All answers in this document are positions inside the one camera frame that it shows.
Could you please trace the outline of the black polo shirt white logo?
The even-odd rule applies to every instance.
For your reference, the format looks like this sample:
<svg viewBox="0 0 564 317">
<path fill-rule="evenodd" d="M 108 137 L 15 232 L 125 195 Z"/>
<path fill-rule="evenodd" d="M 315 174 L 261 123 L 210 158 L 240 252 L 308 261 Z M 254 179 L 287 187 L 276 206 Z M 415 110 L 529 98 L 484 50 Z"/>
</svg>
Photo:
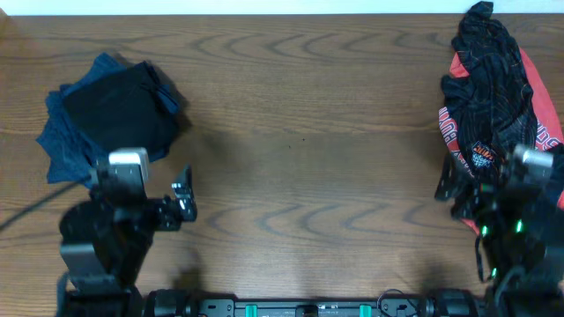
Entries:
<svg viewBox="0 0 564 317">
<path fill-rule="evenodd" d="M 144 148 L 164 158 L 179 133 L 180 105 L 147 62 L 102 77 L 63 98 L 73 125 L 105 152 Z"/>
</svg>

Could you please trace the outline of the red garment white lettering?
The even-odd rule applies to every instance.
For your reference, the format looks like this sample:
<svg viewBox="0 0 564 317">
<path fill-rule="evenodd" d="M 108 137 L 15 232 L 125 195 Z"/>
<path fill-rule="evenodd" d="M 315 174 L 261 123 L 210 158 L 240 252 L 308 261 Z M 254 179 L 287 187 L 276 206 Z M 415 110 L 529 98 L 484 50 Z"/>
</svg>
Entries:
<svg viewBox="0 0 564 317">
<path fill-rule="evenodd" d="M 535 147 L 537 150 L 548 151 L 563 143 L 563 133 L 560 120 L 552 103 L 550 95 L 532 60 L 523 49 L 520 49 L 523 66 L 531 88 L 533 90 L 532 107 L 538 119 L 538 130 Z M 471 175 L 470 168 L 464 160 L 456 138 L 457 123 L 451 118 L 449 110 L 442 107 L 438 112 L 439 129 L 449 149 L 450 157 L 463 164 L 464 170 Z"/>
</svg>

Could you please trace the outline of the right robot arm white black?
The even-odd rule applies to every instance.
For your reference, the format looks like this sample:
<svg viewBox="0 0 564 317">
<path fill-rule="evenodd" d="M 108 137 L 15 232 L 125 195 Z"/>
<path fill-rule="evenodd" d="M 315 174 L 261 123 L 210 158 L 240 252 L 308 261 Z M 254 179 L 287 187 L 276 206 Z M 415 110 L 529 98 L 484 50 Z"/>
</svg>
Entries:
<svg viewBox="0 0 564 317">
<path fill-rule="evenodd" d="M 496 181 L 479 182 L 445 156 L 435 192 L 454 199 L 454 218 L 475 224 L 478 299 L 459 292 L 430 297 L 424 316 L 561 316 L 563 314 L 563 212 L 548 198 L 557 172 L 555 154 L 517 146 Z"/>
</svg>

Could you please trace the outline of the folded navy blue garment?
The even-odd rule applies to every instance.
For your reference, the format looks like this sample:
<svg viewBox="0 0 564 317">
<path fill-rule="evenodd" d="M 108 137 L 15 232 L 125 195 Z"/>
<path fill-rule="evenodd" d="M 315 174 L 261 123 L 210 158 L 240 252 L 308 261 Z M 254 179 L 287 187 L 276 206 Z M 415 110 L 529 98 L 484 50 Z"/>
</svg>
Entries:
<svg viewBox="0 0 564 317">
<path fill-rule="evenodd" d="M 45 99 L 48 120 L 37 137 L 37 143 L 50 157 L 47 174 L 49 183 L 83 181 L 89 188 L 91 182 L 86 178 L 91 168 L 110 153 L 88 140 L 73 125 L 63 108 L 63 98 L 102 77 L 129 67 L 119 63 L 113 56 L 103 53 L 94 59 L 91 69 L 79 81 L 61 85 L 59 89 L 48 94 Z"/>
</svg>

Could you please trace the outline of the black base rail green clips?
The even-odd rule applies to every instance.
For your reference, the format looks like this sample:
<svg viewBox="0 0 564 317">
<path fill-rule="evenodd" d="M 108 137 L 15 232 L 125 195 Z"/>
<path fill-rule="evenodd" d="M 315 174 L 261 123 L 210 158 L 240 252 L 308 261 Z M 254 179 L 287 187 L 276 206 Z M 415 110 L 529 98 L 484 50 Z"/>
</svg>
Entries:
<svg viewBox="0 0 564 317">
<path fill-rule="evenodd" d="M 486 305 L 468 291 L 427 295 L 388 289 L 376 298 L 239 299 L 233 294 L 153 291 L 143 316 L 181 317 L 483 317 Z"/>
</svg>

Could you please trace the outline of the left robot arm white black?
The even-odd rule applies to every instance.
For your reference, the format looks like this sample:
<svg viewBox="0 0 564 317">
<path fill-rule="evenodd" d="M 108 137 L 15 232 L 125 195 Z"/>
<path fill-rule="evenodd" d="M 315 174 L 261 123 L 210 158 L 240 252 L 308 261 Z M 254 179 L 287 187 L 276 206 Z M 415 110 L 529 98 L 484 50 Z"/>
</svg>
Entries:
<svg viewBox="0 0 564 317">
<path fill-rule="evenodd" d="M 143 297 L 136 280 L 156 232 L 176 232 L 197 218 L 192 172 L 184 167 L 174 194 L 150 198 L 138 164 L 103 164 L 90 198 L 62 217 L 60 254 L 67 266 L 57 285 L 59 316 L 191 316 L 182 291 Z"/>
</svg>

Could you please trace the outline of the black patterned orange line garment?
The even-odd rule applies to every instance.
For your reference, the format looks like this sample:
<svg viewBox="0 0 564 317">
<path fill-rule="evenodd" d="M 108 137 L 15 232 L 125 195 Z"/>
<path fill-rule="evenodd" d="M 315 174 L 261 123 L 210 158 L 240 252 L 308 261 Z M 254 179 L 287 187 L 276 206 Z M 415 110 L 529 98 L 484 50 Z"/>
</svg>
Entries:
<svg viewBox="0 0 564 317">
<path fill-rule="evenodd" d="M 471 181 L 499 181 L 501 165 L 516 145 L 536 149 L 538 119 L 521 48 L 492 17 L 493 8 L 493 3 L 482 1 L 465 13 L 451 42 L 455 54 L 449 74 L 441 81 L 443 107 L 457 123 L 459 149 L 471 171 L 469 175 L 452 157 L 460 194 Z M 554 168 L 545 197 L 549 204 L 561 208 L 563 143 L 548 152 L 554 155 Z"/>
</svg>

